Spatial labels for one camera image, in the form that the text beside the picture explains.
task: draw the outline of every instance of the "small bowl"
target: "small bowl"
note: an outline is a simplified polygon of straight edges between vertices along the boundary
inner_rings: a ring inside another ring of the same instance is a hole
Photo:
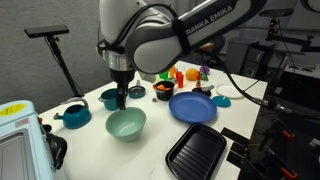
[[[132,141],[139,137],[146,123],[147,116],[139,108],[127,107],[117,110],[106,121],[106,130],[120,141]]]
[[[160,90],[157,89],[158,86],[163,85],[165,88],[169,88],[169,90]],[[155,90],[157,94],[157,98],[162,101],[169,101],[173,96],[174,83],[171,81],[160,81],[155,84]]]

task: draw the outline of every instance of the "wire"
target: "wire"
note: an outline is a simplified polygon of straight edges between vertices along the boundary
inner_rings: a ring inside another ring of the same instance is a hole
[[[229,72],[228,68],[226,67],[226,65],[223,64],[223,66],[224,66],[224,69],[225,69],[225,71],[226,71],[226,75],[228,76],[228,78],[229,78],[229,80],[231,81],[232,85],[238,90],[238,92],[239,92],[240,94],[242,94],[245,98],[247,98],[248,100],[250,100],[251,102],[253,102],[253,103],[255,103],[255,104],[259,105],[259,106],[263,106],[261,103],[257,102],[254,97],[250,96],[249,94],[247,94],[246,92],[244,92],[243,90],[241,90],[241,89],[239,88],[239,86],[235,83],[235,81],[233,80],[233,78],[232,78],[232,76],[230,75],[230,72]]]
[[[279,26],[279,32],[280,32],[280,36],[283,37],[283,33],[282,33],[282,29],[281,29],[281,25],[280,25],[280,18],[278,17],[278,26]],[[293,60],[293,57],[292,57],[292,54],[287,46],[287,43],[286,42],[283,42],[284,43],[284,46],[287,50],[287,53],[289,54],[289,57],[290,57],[290,60],[292,62],[292,65],[293,65],[293,76],[294,76],[294,79],[296,80],[296,82],[300,85],[300,87],[306,91],[309,91],[305,86],[304,84],[298,79],[297,75],[296,75],[296,70],[295,70],[295,63],[294,63],[294,60]],[[314,103],[316,103],[317,105],[320,105],[319,101],[318,101],[318,98],[313,94],[313,93],[310,93],[309,95],[311,95],[313,98],[312,98],[312,101]]]
[[[259,131],[257,131],[256,129],[253,129],[253,131],[255,132],[255,133],[257,133],[257,134],[259,134],[259,135],[264,135],[263,133],[261,133],[261,132],[259,132]]]
[[[47,44],[47,46],[48,46],[49,49],[50,49],[50,52],[51,52],[51,55],[52,55],[53,59],[54,59],[54,60],[58,63],[58,65],[61,67],[61,65],[60,65],[58,59],[56,58],[56,56],[54,55],[53,50],[52,50],[52,48],[50,47],[49,42],[48,42],[48,40],[46,39],[46,37],[44,37],[44,40],[46,41],[46,44]]]
[[[121,30],[118,38],[115,40],[115,42],[113,42],[111,44],[112,47],[116,47],[118,46],[123,39],[128,35],[130,29],[132,28],[132,26],[134,25],[134,23],[136,22],[136,20],[140,17],[140,15],[146,11],[147,9],[151,8],[151,7],[155,7],[155,6],[160,6],[160,7],[164,7],[166,9],[168,9],[170,11],[170,13],[172,14],[172,16],[174,18],[177,18],[178,15],[176,14],[176,12],[168,5],[165,4],[149,4],[146,5],[144,7],[142,7],[139,11],[137,11],[135,14],[133,14],[133,16],[131,16],[131,18],[129,19],[129,21],[126,23],[126,25],[123,27],[123,29]]]
[[[49,47],[53,59],[58,63],[58,65],[60,66],[60,68],[62,68],[62,67],[61,67],[61,64],[60,64],[59,61],[58,61],[58,59],[57,59],[56,56],[54,55],[53,50],[52,50],[52,48],[50,47],[49,42],[48,42],[48,40],[46,39],[46,37],[44,37],[44,41],[46,42],[47,46]],[[82,95],[84,95],[84,93],[83,93],[82,89],[80,88],[80,86],[78,85],[78,83],[77,83],[73,78],[71,78],[71,80],[74,82],[74,84],[77,86],[77,88],[81,91]]]
[[[269,115],[275,115],[278,113],[266,113],[266,114],[259,114],[258,116],[269,116]]]
[[[244,160],[246,161],[247,164],[249,164],[249,166],[252,168],[252,170],[257,171],[257,168],[250,162],[250,160],[248,159],[246,154],[244,154]],[[259,172],[259,176],[261,176],[264,179],[269,179],[266,175],[264,175],[260,172]]]
[[[251,84],[249,87],[247,87],[247,89],[243,90],[244,92],[246,92],[248,89],[250,89],[252,86],[254,86],[255,84],[257,84],[260,80],[257,80],[256,82],[254,82],[253,84]]]
[[[81,94],[84,95],[84,93],[83,93],[82,89],[80,88],[80,86],[78,85],[78,83],[74,79],[72,79],[72,81],[77,86],[77,88],[81,91]]]
[[[248,145],[248,148],[258,148],[258,147],[260,147],[261,146],[261,144],[249,144]],[[269,146],[265,146],[263,149],[270,149],[270,147]]]
[[[101,26],[101,22],[99,21],[99,24],[98,24],[98,43],[100,41],[100,26]]]
[[[295,107],[294,103],[288,102],[288,101],[283,102],[283,99],[276,98],[276,97],[274,97],[274,96],[270,96],[269,99],[270,99],[270,100],[273,100],[273,101],[278,101],[278,102],[280,102],[280,104],[285,104],[285,105],[286,105],[288,108],[290,108],[290,109],[293,109],[293,108]]]

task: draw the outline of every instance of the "pot handle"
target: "pot handle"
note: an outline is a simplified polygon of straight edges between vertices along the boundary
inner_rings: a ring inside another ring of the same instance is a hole
[[[47,134],[47,141],[53,158],[53,167],[59,170],[63,164],[63,159],[67,154],[67,141],[62,137],[53,134]]]
[[[214,88],[214,85],[210,85],[208,87],[202,87],[202,91],[210,91],[213,88]]]
[[[88,102],[87,102],[85,99],[80,98],[80,97],[70,98],[70,99],[68,99],[67,101],[62,102],[61,104],[68,104],[68,103],[75,102],[75,101],[82,101],[82,102],[84,103],[84,106],[89,110],[89,104],[88,104]]]
[[[53,119],[54,119],[54,120],[63,119],[63,116],[60,116],[59,113],[56,113],[56,114],[53,116]]]
[[[106,100],[106,99],[102,99],[101,97],[99,97],[98,100],[99,100],[100,102],[107,102],[107,101],[108,101],[108,100]]]

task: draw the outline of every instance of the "black stand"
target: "black stand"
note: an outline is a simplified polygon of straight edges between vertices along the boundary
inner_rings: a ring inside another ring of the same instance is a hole
[[[49,42],[49,44],[51,46],[53,54],[56,56],[56,58],[57,58],[57,60],[59,62],[59,65],[62,68],[62,70],[63,70],[63,72],[64,72],[64,74],[65,74],[65,76],[66,76],[66,78],[68,80],[68,83],[69,83],[69,85],[70,85],[70,87],[71,87],[71,89],[72,89],[72,91],[74,93],[74,96],[75,97],[83,97],[84,95],[82,93],[78,92],[78,89],[77,89],[77,87],[75,85],[75,82],[73,81],[73,79],[72,79],[72,77],[71,77],[71,75],[69,73],[69,70],[68,70],[66,64],[64,63],[64,60],[63,60],[63,58],[61,56],[61,51],[60,51],[60,49],[58,47],[58,44],[56,43],[56,39],[53,36],[47,36],[47,40],[48,40],[48,42]]]
[[[307,40],[304,39],[297,39],[292,37],[285,37],[282,35],[275,35],[277,31],[275,31],[274,27],[279,24],[280,21],[277,21],[275,17],[273,17],[270,21],[269,30],[268,30],[268,36],[266,38],[266,41],[276,40],[276,41],[282,41],[290,44],[296,44],[300,45],[301,52],[320,52],[320,46],[311,46],[311,39],[313,36],[307,36]]]

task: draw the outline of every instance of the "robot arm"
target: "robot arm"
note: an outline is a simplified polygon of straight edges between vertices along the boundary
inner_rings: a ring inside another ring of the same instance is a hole
[[[142,0],[100,0],[101,30],[107,44],[111,78],[118,83],[117,106],[125,109],[128,83],[134,69],[158,74],[184,54],[248,21],[267,0],[207,0],[173,20]],[[123,38],[132,15],[145,9]]]
[[[309,11],[320,13],[320,3],[318,0],[301,0],[301,4]]]

